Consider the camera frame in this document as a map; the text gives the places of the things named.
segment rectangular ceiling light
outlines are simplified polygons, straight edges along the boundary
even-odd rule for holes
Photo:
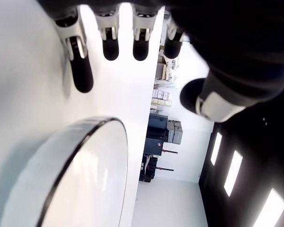
[[[233,189],[233,186],[235,185],[235,182],[236,182],[239,170],[240,170],[240,166],[242,163],[242,159],[243,159],[242,155],[240,155],[235,150],[233,157],[232,157],[231,166],[229,168],[228,175],[226,178],[226,182],[224,185],[224,188],[228,196],[231,195],[231,191]]]
[[[221,140],[222,140],[222,135],[220,133],[217,133],[216,141],[214,142],[212,157],[210,159],[213,165],[216,163],[218,157]]]
[[[284,210],[284,200],[272,189],[253,227],[274,227]]]

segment cardboard box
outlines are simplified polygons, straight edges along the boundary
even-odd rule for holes
[[[158,91],[158,96],[157,98],[163,98],[164,92],[163,91]]]
[[[172,101],[165,101],[165,106],[171,106],[172,105]]]
[[[169,93],[168,92],[164,92],[163,100],[168,100],[168,99],[169,99]]]
[[[163,76],[163,74],[165,75],[165,72],[166,72],[166,64],[158,62],[155,78],[156,79],[163,79],[162,76]]]
[[[158,105],[165,105],[165,101],[161,100],[161,99],[158,99]]]
[[[166,65],[163,66],[163,71],[162,71],[162,79],[166,78]]]
[[[157,98],[152,98],[151,99],[151,104],[158,104],[158,99]]]

